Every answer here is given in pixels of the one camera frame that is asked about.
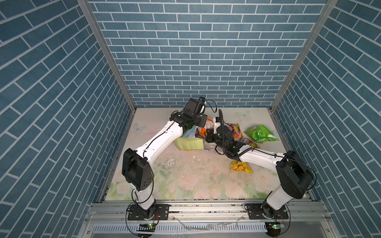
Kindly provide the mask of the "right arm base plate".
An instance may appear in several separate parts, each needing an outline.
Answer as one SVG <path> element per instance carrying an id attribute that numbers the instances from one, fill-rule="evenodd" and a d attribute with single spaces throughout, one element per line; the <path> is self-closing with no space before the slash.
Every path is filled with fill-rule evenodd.
<path id="1" fill-rule="evenodd" d="M 279 210 L 274 210 L 269 205 L 247 203 L 244 204 L 244 209 L 247 211 L 250 220 L 289 218 L 289 212 L 285 205 L 283 205 Z"/>

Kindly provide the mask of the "green snack packet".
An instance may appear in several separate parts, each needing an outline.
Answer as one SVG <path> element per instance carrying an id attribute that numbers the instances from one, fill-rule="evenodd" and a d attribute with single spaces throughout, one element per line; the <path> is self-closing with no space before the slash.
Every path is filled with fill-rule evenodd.
<path id="1" fill-rule="evenodd" d="M 279 141 L 274 133 L 264 125 L 252 127 L 246 130 L 244 133 L 260 144 L 264 142 Z"/>

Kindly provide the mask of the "colourful paper gift bag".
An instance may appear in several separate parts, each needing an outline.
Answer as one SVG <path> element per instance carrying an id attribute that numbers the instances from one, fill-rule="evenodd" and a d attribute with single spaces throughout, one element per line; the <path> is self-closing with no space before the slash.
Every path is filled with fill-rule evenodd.
<path id="1" fill-rule="evenodd" d="M 214 128 L 214 118 L 207 118 L 204 128 Z M 193 151 L 193 150 L 213 150 L 216 147 L 215 143 L 208 143 L 204 138 L 195 135 L 195 138 L 185 139 L 177 138 L 174 144 L 179 150 Z"/>

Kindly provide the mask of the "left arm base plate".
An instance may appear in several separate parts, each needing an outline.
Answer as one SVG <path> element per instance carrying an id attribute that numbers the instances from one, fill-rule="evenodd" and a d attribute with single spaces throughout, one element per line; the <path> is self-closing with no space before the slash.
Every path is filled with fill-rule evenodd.
<path id="1" fill-rule="evenodd" d="M 127 209 L 127 220 L 129 221 L 148 221 L 148 220 L 168 220 L 169 204 L 154 203 L 147 210 L 139 205 L 132 203 Z"/>

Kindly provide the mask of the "yellow snack packet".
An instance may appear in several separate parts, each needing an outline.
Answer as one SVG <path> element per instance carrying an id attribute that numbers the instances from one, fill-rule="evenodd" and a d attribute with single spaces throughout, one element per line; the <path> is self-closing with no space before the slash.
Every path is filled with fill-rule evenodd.
<path id="1" fill-rule="evenodd" d="M 232 171 L 245 172 L 248 174 L 253 173 L 252 169 L 249 167 L 248 163 L 246 163 L 246 162 L 239 162 L 239 161 L 234 160 L 230 166 L 231 166 Z"/>

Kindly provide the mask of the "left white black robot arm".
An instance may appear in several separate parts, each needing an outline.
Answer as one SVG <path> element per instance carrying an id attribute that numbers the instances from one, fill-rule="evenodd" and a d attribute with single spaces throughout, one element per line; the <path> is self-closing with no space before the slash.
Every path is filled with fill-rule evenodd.
<path id="1" fill-rule="evenodd" d="M 180 111 L 174 111 L 164 128 L 148 142 L 137 149 L 128 148 L 123 153 L 122 175 L 133 187 L 137 204 L 143 211 L 154 207 L 154 172 L 157 157 L 176 139 L 192 127 L 204 127 L 207 115 L 204 113 L 207 100 L 204 97 L 190 98 Z"/>

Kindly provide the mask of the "multicolour snack packet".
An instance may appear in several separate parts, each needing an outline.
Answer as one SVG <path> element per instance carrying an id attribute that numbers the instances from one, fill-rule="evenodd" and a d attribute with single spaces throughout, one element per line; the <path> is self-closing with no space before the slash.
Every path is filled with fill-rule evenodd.
<path id="1" fill-rule="evenodd" d="M 253 148 L 260 148 L 255 142 L 253 142 L 253 141 L 251 141 L 250 139 L 248 139 L 248 138 L 245 138 L 245 137 L 243 137 L 242 139 L 241 139 L 241 143 L 244 143 L 244 144 L 246 144 L 246 145 L 249 145 L 249 146 L 251 146 L 251 147 L 253 147 Z"/>

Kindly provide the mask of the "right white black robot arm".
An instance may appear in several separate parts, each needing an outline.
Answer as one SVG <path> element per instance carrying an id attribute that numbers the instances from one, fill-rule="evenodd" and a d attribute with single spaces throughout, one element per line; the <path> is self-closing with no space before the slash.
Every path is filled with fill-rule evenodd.
<path id="1" fill-rule="evenodd" d="M 238 142 L 227 126 L 207 129 L 206 142 L 215 143 L 216 147 L 222 149 L 223 155 L 232 160 L 259 165 L 278 175 L 280 185 L 261 205 L 262 214 L 268 219 L 277 216 L 292 199 L 301 199 L 316 178 L 314 171 L 295 152 L 288 151 L 280 155 Z"/>

